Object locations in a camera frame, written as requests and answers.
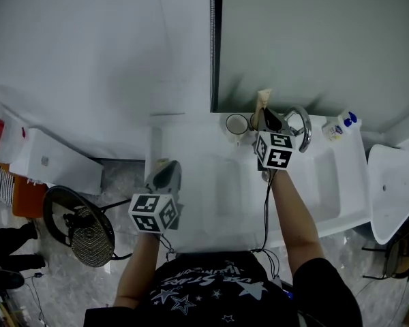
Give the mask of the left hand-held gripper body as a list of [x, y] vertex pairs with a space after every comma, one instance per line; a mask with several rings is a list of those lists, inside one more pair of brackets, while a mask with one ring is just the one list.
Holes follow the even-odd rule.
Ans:
[[132, 196], [128, 215], [142, 233], [164, 234], [177, 230], [183, 205], [179, 203], [179, 188], [152, 189], [145, 185]]

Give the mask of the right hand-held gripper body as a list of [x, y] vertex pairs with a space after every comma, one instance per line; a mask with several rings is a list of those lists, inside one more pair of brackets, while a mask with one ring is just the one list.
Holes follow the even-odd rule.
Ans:
[[288, 131], [255, 131], [254, 154], [257, 171], [287, 170], [300, 154], [296, 138]]

